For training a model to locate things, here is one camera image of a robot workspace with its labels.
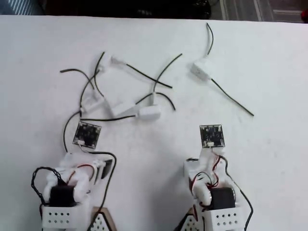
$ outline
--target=black circuit board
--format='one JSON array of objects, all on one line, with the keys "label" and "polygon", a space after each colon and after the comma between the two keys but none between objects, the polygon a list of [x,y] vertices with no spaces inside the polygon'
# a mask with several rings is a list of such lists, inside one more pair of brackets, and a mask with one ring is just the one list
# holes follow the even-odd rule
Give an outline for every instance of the black circuit board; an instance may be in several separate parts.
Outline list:
[{"label": "black circuit board", "polygon": [[97,125],[79,122],[73,144],[78,145],[79,141],[81,146],[95,149],[101,129]]},{"label": "black circuit board", "polygon": [[218,148],[225,146],[221,124],[200,125],[200,133],[203,148]]}]

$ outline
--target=white plastic block with holes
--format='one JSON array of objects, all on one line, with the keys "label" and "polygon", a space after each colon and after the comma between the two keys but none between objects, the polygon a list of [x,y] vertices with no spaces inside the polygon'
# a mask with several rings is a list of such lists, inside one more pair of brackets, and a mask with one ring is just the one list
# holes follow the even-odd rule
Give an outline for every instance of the white plastic block with holes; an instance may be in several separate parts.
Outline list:
[{"label": "white plastic block with holes", "polygon": [[110,231],[107,222],[102,214],[97,215],[90,231]]},{"label": "white plastic block with holes", "polygon": [[245,226],[243,211],[240,207],[209,210],[203,213],[206,231],[227,231],[243,229]]},{"label": "white plastic block with holes", "polygon": [[43,206],[43,229],[75,229],[87,230],[91,222],[90,198],[74,207],[48,207]]}]

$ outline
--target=black electronic component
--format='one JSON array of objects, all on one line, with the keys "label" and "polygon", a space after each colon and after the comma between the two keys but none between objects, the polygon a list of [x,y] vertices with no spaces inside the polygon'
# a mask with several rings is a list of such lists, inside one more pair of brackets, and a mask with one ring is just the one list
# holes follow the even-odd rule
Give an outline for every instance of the black electronic component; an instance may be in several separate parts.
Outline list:
[{"label": "black electronic component", "polygon": [[210,192],[212,196],[211,210],[235,208],[235,194],[232,188],[212,188]]},{"label": "black electronic component", "polygon": [[73,144],[95,149],[101,129],[97,125],[79,122]]},{"label": "black electronic component", "polygon": [[74,200],[74,186],[57,185],[51,188],[49,206],[51,207],[73,207],[76,205]]},{"label": "black electronic component", "polygon": [[106,163],[106,166],[103,169],[101,179],[104,179],[108,175],[108,173],[109,173],[109,171],[111,169],[112,160],[106,160],[105,163]]},{"label": "black electronic component", "polygon": [[225,146],[221,124],[200,125],[200,134],[202,148],[218,148]]}]

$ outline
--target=black wire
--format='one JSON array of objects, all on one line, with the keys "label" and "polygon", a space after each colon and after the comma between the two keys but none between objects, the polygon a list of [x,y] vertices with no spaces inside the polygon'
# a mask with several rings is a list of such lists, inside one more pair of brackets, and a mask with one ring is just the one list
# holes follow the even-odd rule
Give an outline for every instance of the black wire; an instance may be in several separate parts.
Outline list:
[{"label": "black wire", "polygon": [[81,121],[103,121],[103,122],[108,122],[108,121],[117,121],[117,120],[121,120],[121,119],[126,119],[126,118],[132,118],[132,117],[136,117],[135,115],[129,115],[129,116],[124,116],[124,117],[119,117],[119,118],[113,118],[113,119],[87,119],[87,118],[83,118],[80,119]]},{"label": "black wire", "polygon": [[139,104],[141,101],[145,100],[146,98],[148,98],[150,95],[152,95],[153,93],[147,94],[146,96],[144,96],[142,99],[138,100],[136,102],[136,105]]},{"label": "black wire", "polygon": [[69,72],[69,71],[78,71],[78,72],[82,73],[88,79],[88,83],[90,83],[92,85],[92,88],[94,89],[94,85],[91,83],[89,77],[86,75],[86,73],[84,73],[83,71],[81,71],[79,69],[75,69],[75,68],[65,69],[65,70],[61,70],[60,73],[65,73],[65,72]]},{"label": "black wire", "polygon": [[215,83],[215,85],[216,85],[217,87],[219,87],[219,89],[222,90],[223,93],[225,93],[226,96],[229,97],[229,99],[231,99],[231,100],[234,101],[237,105],[239,105],[241,108],[243,108],[245,111],[247,111],[248,114],[250,114],[251,116],[255,116],[255,115],[252,114],[248,109],[246,109],[243,105],[241,105],[241,104],[240,104],[239,102],[237,102],[234,98],[232,98],[230,95],[228,95],[228,94],[221,88],[221,86],[220,86],[215,80],[212,79],[212,81],[213,81],[213,83]]},{"label": "black wire", "polygon": [[[152,81],[156,81],[155,79],[149,77],[148,75],[146,75],[146,74],[143,73],[142,71],[138,70],[137,68],[135,68],[135,67],[133,67],[133,66],[131,66],[131,65],[129,65],[129,64],[126,64],[126,66],[129,66],[131,69],[137,71],[139,74],[143,75],[144,77],[147,77],[147,78],[149,78],[149,79],[152,80]],[[158,83],[161,84],[161,85],[164,85],[165,87],[172,88],[172,86],[170,86],[170,85],[168,85],[168,84],[165,84],[165,83],[162,83],[162,82],[159,82],[159,81],[158,81]]]},{"label": "black wire", "polygon": [[212,184],[213,184],[212,179],[211,179],[211,177],[210,177],[206,172],[203,172],[203,171],[198,172],[197,175],[196,175],[196,177],[199,177],[199,174],[201,174],[201,173],[205,174],[205,175],[208,177],[208,179],[210,180],[210,183],[211,183],[211,185],[212,185]]},{"label": "black wire", "polygon": [[109,184],[110,184],[110,181],[111,181],[111,177],[112,177],[112,175],[114,173],[114,170],[115,170],[115,167],[116,167],[116,162],[117,162],[116,156],[114,154],[112,154],[112,153],[109,153],[109,152],[89,152],[89,153],[91,153],[91,154],[107,154],[107,155],[110,155],[110,156],[112,156],[115,159],[115,165],[114,165],[114,167],[111,170],[110,177],[109,177],[107,185],[106,185],[106,190],[105,190],[105,193],[104,193],[103,202],[102,202],[101,206],[99,207],[99,209],[97,210],[97,212],[95,213],[95,215],[93,216],[92,222],[89,225],[87,231],[91,230],[92,224],[95,222],[97,215],[101,212],[101,210],[103,208],[103,205],[105,203],[106,196],[107,196],[108,187],[109,187]]},{"label": "black wire", "polygon": [[179,54],[177,57],[175,57],[175,58],[163,69],[163,71],[159,74],[157,80],[156,80],[155,83],[154,83],[153,92],[155,92],[156,85],[157,85],[157,83],[158,83],[158,81],[159,81],[159,78],[162,76],[162,74],[163,74],[163,73],[167,70],[167,68],[168,68],[174,61],[176,61],[181,55],[183,55],[183,54],[181,53],[181,54]]},{"label": "black wire", "polygon": [[101,93],[100,89],[99,89],[98,86],[97,86],[96,76],[97,76],[97,73],[98,73],[98,72],[97,72],[98,65],[100,64],[100,61],[101,61],[102,57],[104,56],[104,54],[105,54],[105,52],[103,52],[102,55],[100,56],[100,58],[99,58],[99,60],[98,60],[98,62],[97,62],[97,64],[96,64],[96,66],[95,66],[95,70],[94,70],[94,84],[95,84],[95,86],[96,86],[97,91],[98,91],[98,92],[100,93],[100,95],[103,96],[103,97],[104,97],[104,95]]},{"label": "black wire", "polygon": [[[147,97],[149,97],[149,96],[152,95],[152,94],[153,94],[153,93],[147,94],[147,95],[144,96],[142,99],[138,100],[138,101],[136,102],[136,104],[139,104],[141,101],[145,100]],[[172,100],[171,100],[168,96],[166,96],[165,94],[163,94],[163,93],[161,93],[161,92],[156,92],[156,94],[165,96],[165,97],[168,99],[168,101],[171,103],[173,110],[174,110],[174,111],[176,110],[176,108],[175,108],[175,106],[174,106]]]},{"label": "black wire", "polygon": [[204,217],[202,217],[202,221],[203,221],[203,231],[205,231],[205,219],[204,219]]},{"label": "black wire", "polygon": [[64,144],[64,148],[65,148],[65,151],[67,152],[67,146],[66,146],[66,143],[65,143],[65,131],[66,131],[66,127],[69,123],[69,121],[71,121],[71,119],[77,115],[79,113],[79,111],[75,112],[74,114],[71,115],[71,117],[68,119],[68,121],[66,122],[65,124],[65,127],[64,127],[64,130],[63,130],[63,144]]},{"label": "black wire", "polygon": [[60,173],[56,169],[54,169],[54,168],[51,168],[51,167],[38,167],[37,169],[35,169],[35,171],[32,174],[31,187],[33,188],[35,193],[39,196],[41,203],[43,205],[46,205],[47,203],[44,200],[43,194],[41,194],[38,191],[38,189],[35,187],[35,184],[34,184],[34,180],[35,180],[35,178],[37,176],[37,173],[41,169],[45,169],[45,170],[53,172],[55,174],[55,176],[57,177],[57,179],[58,179],[58,185],[66,185],[66,183],[62,180],[62,177],[61,177]]},{"label": "black wire", "polygon": [[210,54],[211,50],[212,50],[212,47],[213,47],[213,43],[214,43],[214,34],[213,34],[213,31],[210,27],[210,25],[208,23],[206,23],[207,27],[209,28],[210,32],[211,32],[211,35],[212,35],[212,43],[211,43],[211,46],[210,46],[210,49],[208,49],[208,52],[207,52],[207,55]]},{"label": "black wire", "polygon": [[233,181],[233,183],[239,188],[241,194],[243,195],[243,197],[245,198],[245,200],[246,200],[247,203],[249,204],[249,207],[250,207],[250,214],[249,214],[249,216],[248,216],[248,218],[247,218],[247,221],[246,221],[246,224],[245,224],[245,228],[244,228],[244,230],[246,231],[246,230],[247,230],[247,227],[248,227],[248,224],[249,224],[249,221],[250,221],[250,219],[251,219],[251,217],[252,217],[252,214],[254,213],[254,208],[252,207],[252,205],[251,205],[249,199],[247,198],[247,196],[245,195],[245,193],[242,191],[242,189],[240,188],[240,186],[238,186],[238,184],[237,184],[237,183],[233,180],[233,178],[229,175],[229,173],[228,173],[228,160],[227,160],[224,156],[221,156],[221,155],[218,155],[218,156],[220,156],[220,158],[223,159],[223,160],[225,161],[225,163],[226,163],[226,166],[225,166],[226,175],[227,175],[228,177],[230,177],[230,179]]},{"label": "black wire", "polygon": [[175,109],[175,106],[174,106],[174,104],[173,104],[173,102],[171,101],[171,99],[170,99],[168,96],[166,96],[165,94],[160,93],[160,92],[156,92],[156,94],[165,96],[165,97],[167,98],[167,100],[171,103],[171,105],[172,105],[172,107],[173,107],[173,110],[174,110],[174,111],[176,110],[176,109]]}]

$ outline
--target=floor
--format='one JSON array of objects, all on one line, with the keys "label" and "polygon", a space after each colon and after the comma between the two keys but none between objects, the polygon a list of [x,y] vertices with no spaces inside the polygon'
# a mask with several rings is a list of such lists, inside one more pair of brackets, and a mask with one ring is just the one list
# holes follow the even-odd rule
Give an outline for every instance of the floor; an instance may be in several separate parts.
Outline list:
[{"label": "floor", "polygon": [[211,19],[302,23],[300,14],[306,9],[308,0],[220,0]]}]

